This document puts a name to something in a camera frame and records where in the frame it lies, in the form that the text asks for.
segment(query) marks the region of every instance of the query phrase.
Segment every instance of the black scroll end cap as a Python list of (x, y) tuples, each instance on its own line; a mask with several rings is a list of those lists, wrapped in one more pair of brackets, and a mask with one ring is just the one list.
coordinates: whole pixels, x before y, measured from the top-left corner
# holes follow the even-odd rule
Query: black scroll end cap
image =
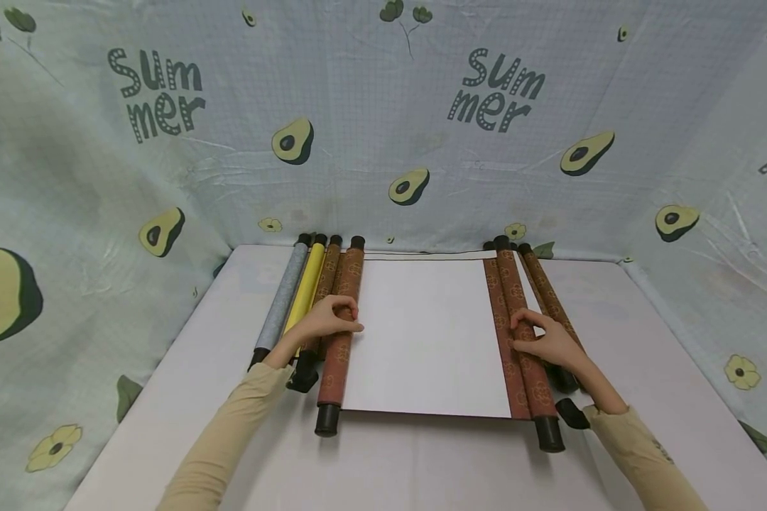
[(567, 395), (579, 390), (580, 384), (577, 382), (577, 377), (563, 367), (545, 364), (545, 373), (557, 392)]
[(551, 415), (534, 418), (534, 426), (538, 430), (540, 451), (552, 454), (565, 451), (565, 444), (562, 442), (562, 434), (558, 424), (559, 421), (557, 417)]
[(577, 405), (574, 404), (570, 397), (560, 399), (555, 406), (557, 407), (557, 413), (560, 414), (562, 420), (565, 420), (565, 423), (571, 429), (590, 429), (590, 423), (586, 415), (577, 408)]
[(366, 244), (366, 240), (364, 240), (363, 236), (353, 236), (349, 246), (350, 248), (360, 248), (361, 250), (363, 250), (365, 244)]
[(301, 350), (298, 354), (298, 362), (295, 371), (287, 382), (287, 388), (306, 394), (318, 381), (318, 371), (315, 364), (318, 362), (318, 351)]
[(308, 235), (306, 232), (299, 233), (298, 235), (298, 241), (296, 243), (304, 243), (306, 246), (310, 246), (310, 242), (312, 241), (312, 236)]
[(292, 378), (290, 378), (290, 381), (287, 382), (287, 388), (296, 392), (301, 392), (302, 394), (306, 394), (317, 381), (318, 371), (299, 371), (297, 367), (296, 371), (293, 373)]
[(497, 251), (510, 251), (511, 242), (508, 241), (508, 236), (501, 235), (494, 239), (494, 247)]
[(333, 403), (318, 405), (318, 419), (315, 420), (315, 434), (322, 438), (337, 435), (337, 418), (341, 415), (341, 407)]
[(258, 364), (258, 362), (263, 362), (264, 359), (267, 357), (267, 355), (270, 355), (270, 350), (267, 348), (256, 348), (253, 350), (253, 358), (250, 360), (250, 366), (247, 368), (247, 370), (250, 370), (250, 367), (253, 367), (254, 365)]

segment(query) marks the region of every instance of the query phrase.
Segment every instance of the blank white paper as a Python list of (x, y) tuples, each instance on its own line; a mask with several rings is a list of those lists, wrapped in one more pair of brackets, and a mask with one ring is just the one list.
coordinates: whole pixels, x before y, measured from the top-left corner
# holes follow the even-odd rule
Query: blank white paper
[(482, 260), (366, 260), (346, 410), (511, 417)]

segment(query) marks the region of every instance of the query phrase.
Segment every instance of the white tabletop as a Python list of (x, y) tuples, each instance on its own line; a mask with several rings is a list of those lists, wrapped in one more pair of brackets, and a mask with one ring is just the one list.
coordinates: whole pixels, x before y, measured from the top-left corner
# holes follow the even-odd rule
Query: white tabletop
[[(158, 504), (243, 377), (291, 251), (233, 252), (67, 511)], [(708, 507), (767, 510), (765, 458), (624, 271), (611, 263), (543, 265), (589, 355)], [(315, 398), (317, 387), (307, 396), (285, 393), (248, 447), (223, 510), (641, 509), (592, 432), (563, 424), (566, 452), (547, 455), (528, 423), (344, 411), (339, 435), (320, 439)]]

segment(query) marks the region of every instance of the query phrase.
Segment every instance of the finger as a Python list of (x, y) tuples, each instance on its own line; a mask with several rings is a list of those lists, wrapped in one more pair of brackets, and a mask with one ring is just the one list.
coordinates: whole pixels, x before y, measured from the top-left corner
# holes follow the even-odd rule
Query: finger
[(511, 328), (513, 329), (517, 328), (517, 325), (522, 319), (527, 319), (527, 321), (532, 322), (532, 324), (538, 325), (540, 328), (544, 330), (548, 330), (551, 327), (553, 327), (555, 324), (557, 324), (557, 322), (555, 322), (554, 319), (544, 316), (540, 314), (539, 312), (534, 312), (529, 309), (520, 309), (519, 311), (514, 312), (511, 315)]
[(515, 351), (522, 351), (522, 353), (529, 353), (530, 355), (538, 355), (543, 344), (536, 341), (514, 341), (511, 346)]
[(344, 319), (340, 319), (340, 323), (337, 324), (336, 330), (340, 332), (363, 332), (364, 325), (358, 322), (346, 322)]
[(358, 317), (358, 302), (351, 296), (344, 295), (332, 295), (332, 301), (330, 303), (333, 308), (335, 307), (349, 307), (352, 311), (352, 317)]

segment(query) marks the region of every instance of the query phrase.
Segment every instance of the scroll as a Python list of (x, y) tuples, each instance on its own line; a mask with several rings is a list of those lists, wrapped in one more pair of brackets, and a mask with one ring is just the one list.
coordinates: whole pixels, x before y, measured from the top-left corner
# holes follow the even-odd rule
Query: scroll
[[(335, 277), (333, 278), (332, 290), (330, 291), (332, 295), (339, 294), (337, 292), (337, 286), (339, 286), (339, 282), (341, 281), (342, 270), (344, 270), (344, 259), (346, 257), (347, 254), (341, 253), (337, 258), (337, 264), (335, 265)], [(326, 341), (327, 339), (321, 339), (320, 343), (318, 344), (318, 360), (322, 362), (326, 360), (327, 357), (328, 343)]]
[[(485, 251), (492, 251), (494, 243), (488, 242), (484, 246)], [(500, 279), (500, 269), (497, 268), (497, 259), (484, 259), (486, 271), (486, 286), (491, 301), (491, 311), (494, 313), (494, 329), (497, 334), (497, 344), (500, 348), (500, 359), (503, 363), (503, 377), (506, 379), (506, 396), (508, 397), (508, 410), (511, 411), (512, 419), (531, 420), (531, 411), (528, 409), (526, 388), (523, 385), (523, 374), (520, 370), (517, 354), (511, 348), (511, 325), (508, 323), (508, 309), (506, 297), (503, 295), (503, 285)]]
[[(341, 278), (335, 280), (336, 295), (346, 295), (358, 300), (361, 289), (361, 274), (364, 267), (364, 243), (361, 236), (353, 236), (347, 253), (344, 254)], [(337, 312), (341, 319), (352, 321), (352, 311), (349, 307)], [(347, 370), (349, 369), (349, 353), (352, 344), (352, 332), (339, 332), (323, 339), (328, 343), (327, 355), (324, 362), (323, 380), (318, 393), (318, 419), (315, 421), (315, 434), (318, 436), (335, 436), (337, 421), (344, 404), (344, 391), (347, 385)]]
[[(532, 247), (529, 246), (528, 243), (523, 243), (521, 246), (519, 246), (518, 252), (523, 256), (523, 267), (528, 273), (528, 279), (532, 283), (532, 286), (534, 286), (535, 291), (538, 293), (538, 302), (540, 303), (541, 307), (545, 308), (543, 313), (546, 316), (554, 319), (554, 321), (560, 322), (568, 335), (571, 336), (571, 339), (574, 339), (574, 341), (579, 344), (580, 348), (584, 350), (583, 345), (580, 342), (580, 338), (577, 337), (577, 332), (574, 330), (570, 319), (568, 319), (568, 316), (565, 313), (565, 308), (562, 308), (560, 298), (557, 297), (557, 294), (554, 291), (554, 287), (551, 285), (551, 281), (549, 281), (548, 275), (546, 275), (545, 271), (542, 269), (540, 260), (538, 257), (536, 257)], [(552, 375), (552, 380), (555, 381), (555, 387), (557, 387), (557, 390), (563, 393), (575, 392), (579, 387), (579, 382), (577, 382), (577, 379), (574, 378), (574, 375), (572, 375), (570, 372), (567, 372), (562, 368), (560, 368), (560, 371), (560, 375)], [(565, 376), (566, 378), (572, 378), (573, 383), (568, 382), (567, 380), (565, 382), (560, 381), (558, 383), (557, 379), (561, 378), (562, 376)], [(560, 388), (560, 384), (567, 384), (568, 388), (572, 388), (572, 390), (570, 392), (565, 392), (562, 388)], [(560, 400), (557, 402), (556, 407), (557, 411), (559, 411), (560, 416), (562, 417), (562, 420), (565, 420), (565, 423), (568, 426), (573, 427), (573, 429), (588, 429), (590, 427), (590, 423), (588, 422), (588, 419), (586, 419), (584, 413), (582, 413), (582, 410), (577, 408), (577, 405), (574, 404), (571, 399), (566, 398)]]
[[(337, 264), (339, 264), (341, 256), (341, 242), (341, 236), (335, 235), (330, 238), (330, 245), (327, 247), (324, 265), (318, 278), (318, 286), (315, 288), (315, 297), (312, 300), (313, 305), (323, 300), (325, 296), (330, 294), (330, 290), (333, 289)], [(315, 370), (315, 364), (319, 360), (318, 349), (320, 344), (320, 338), (310, 339), (304, 344), (298, 353), (298, 362), (295, 365), (295, 371), (292, 377), (290, 377), (290, 381), (287, 382), (287, 388), (306, 394), (315, 385), (315, 382), (318, 381), (318, 371)]]
[(304, 268), (304, 262), (307, 260), (307, 250), (310, 246), (312, 237), (308, 233), (299, 235), (298, 241), (293, 246), (293, 253), (287, 262), (287, 268), (281, 276), (281, 284), (276, 291), (276, 296), (264, 319), (264, 325), (261, 327), (259, 338), (256, 340), (256, 346), (253, 349), (253, 359), (250, 360), (250, 366), (258, 364), (275, 348), (276, 343), (281, 337), (281, 329), (285, 324), (287, 311), (290, 310), (290, 303), (295, 295), (295, 286), (298, 279), (301, 278), (301, 271)]
[(324, 262), (324, 245), (326, 242), (327, 236), (323, 233), (315, 236), (315, 242), (310, 249), (310, 257), (307, 258), (307, 265), (304, 267), (304, 275), (301, 277), (301, 282), (298, 283), (298, 291), (296, 291), (293, 306), (290, 308), (290, 316), (287, 317), (287, 324), (283, 327), (285, 334), (304, 316), (307, 316), (310, 307), (312, 307), (315, 285), (318, 284), (321, 263)]
[[(523, 243), (523, 245), (529, 248), (530, 254), (532, 255), (534, 261), (536, 262), (536, 265), (540, 268), (540, 271), (542, 271), (540, 262), (536, 258), (536, 254), (533, 251), (531, 251), (531, 247), (527, 243)], [(518, 247), (515, 247), (513, 243), (511, 244), (511, 247), (515, 251), (519, 252)], [(531, 271), (528, 269), (528, 261), (525, 259), (525, 254), (523, 252), (521, 252), (521, 254), (523, 254), (523, 257), (520, 258), (520, 263), (523, 265), (523, 270), (528, 276), (528, 281), (532, 286), (532, 291), (534, 291), (534, 296), (536, 296), (536, 299), (538, 300), (540, 311), (544, 313), (545, 316), (552, 317), (551, 313), (549, 313), (548, 311), (548, 307), (551, 307), (552, 303), (545, 301), (545, 298), (547, 295), (540, 290), (540, 281), (536, 280), (534, 278), (534, 275), (532, 275)], [(545, 277), (545, 273), (543, 273), (542, 276), (543, 278), (545, 278), (545, 281), (547, 283), (548, 278)], [(548, 284), (547, 289), (550, 290), (551, 294), (554, 292), (554, 289), (551, 288), (551, 284)], [(548, 373), (548, 377), (551, 384), (554, 385), (554, 388), (556, 388), (557, 391), (559, 391), (562, 394), (572, 394), (578, 391), (580, 384), (577, 382), (577, 378), (574, 377), (574, 375), (572, 375), (570, 371), (545, 361), (543, 361), (543, 365), (545, 366), (545, 372)]]
[[(497, 250), (496, 262), (497, 269), (500, 270), (503, 296), (506, 300), (508, 316), (511, 317), (514, 312), (527, 306), (526, 298), (508, 237), (497, 236), (494, 239), (494, 245)], [(532, 325), (525, 321), (518, 324), (513, 334), (514, 338), (518, 340), (535, 340)], [(565, 445), (560, 434), (560, 425), (557, 423), (559, 422), (557, 410), (554, 405), (554, 398), (551, 396), (545, 368), (540, 359), (535, 356), (524, 353), (517, 355), (528, 398), (528, 408), (538, 433), (540, 450), (550, 453), (565, 451)]]

